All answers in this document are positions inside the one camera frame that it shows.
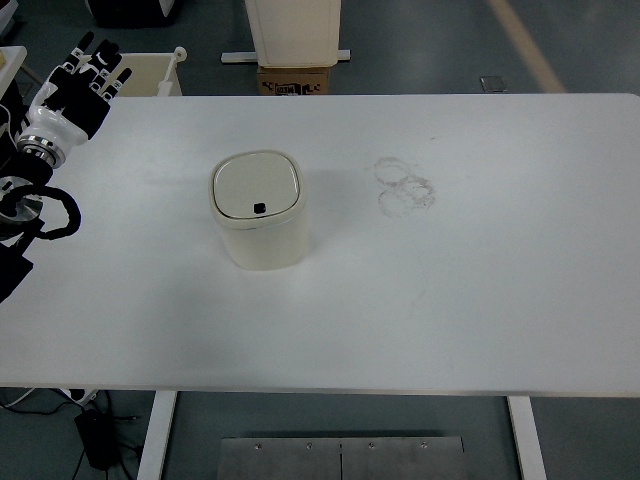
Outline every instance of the table leg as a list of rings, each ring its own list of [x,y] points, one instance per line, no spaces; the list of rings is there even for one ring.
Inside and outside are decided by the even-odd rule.
[[[160,480],[178,392],[156,392],[138,470],[138,480]]]
[[[507,397],[523,480],[546,480],[538,431],[529,397]]]

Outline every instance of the white trash can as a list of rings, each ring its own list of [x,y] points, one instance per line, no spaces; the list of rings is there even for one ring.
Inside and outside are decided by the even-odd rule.
[[[89,58],[83,56],[82,62]],[[128,67],[132,74],[118,93],[119,97],[181,97],[176,68],[186,59],[187,51],[182,47],[176,47],[173,53],[123,53],[107,84]]]
[[[340,0],[245,0],[245,5],[261,67],[338,62]]]
[[[227,250],[242,268],[283,268],[307,251],[306,190],[292,157],[271,150],[229,157],[211,173],[209,198]]]

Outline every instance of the metal floor panel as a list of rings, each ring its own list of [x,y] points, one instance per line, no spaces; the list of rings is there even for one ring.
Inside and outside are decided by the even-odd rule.
[[[228,438],[218,480],[465,480],[460,437]]]

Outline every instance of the floor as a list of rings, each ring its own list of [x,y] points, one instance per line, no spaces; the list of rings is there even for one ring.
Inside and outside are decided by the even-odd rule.
[[[5,40],[27,47],[27,64],[45,77],[88,30],[125,52],[171,52],[188,59],[184,95],[256,95],[255,65],[223,65],[223,52],[252,51],[241,0],[183,0],[172,25],[101,29],[79,0],[20,2]],[[343,0],[340,48],[352,60],[332,69],[330,93],[483,93],[482,76],[501,76],[510,93],[640,94],[640,4],[633,0]],[[17,77],[27,101],[37,87]],[[22,389],[0,390],[8,404]],[[151,392],[111,392],[128,447],[142,445]],[[36,390],[15,408],[47,412],[64,401]],[[106,408],[101,392],[98,406]],[[635,479],[640,472],[640,403],[635,399],[535,398],[532,406],[549,479]],[[69,478],[82,443],[79,407],[48,416],[0,410],[0,480]],[[361,397],[182,393],[164,478],[215,478],[220,440],[230,436],[457,435],[469,478],[517,479],[517,457],[503,398]],[[122,447],[131,475],[133,451]],[[105,478],[86,458],[77,478]],[[127,478],[120,466],[109,478]]]

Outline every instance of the small trash can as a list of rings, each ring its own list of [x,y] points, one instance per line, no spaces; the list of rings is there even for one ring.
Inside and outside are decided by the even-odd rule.
[[[338,63],[341,0],[245,0],[261,67]]]
[[[304,256],[307,197],[292,157],[270,150],[229,157],[213,169],[209,197],[227,250],[242,268],[273,270]]]
[[[81,61],[89,58],[84,55]],[[177,67],[186,59],[187,51],[182,47],[176,47],[172,53],[123,53],[107,84],[118,78],[125,68],[130,68],[131,77],[122,86],[119,97],[181,97]]]

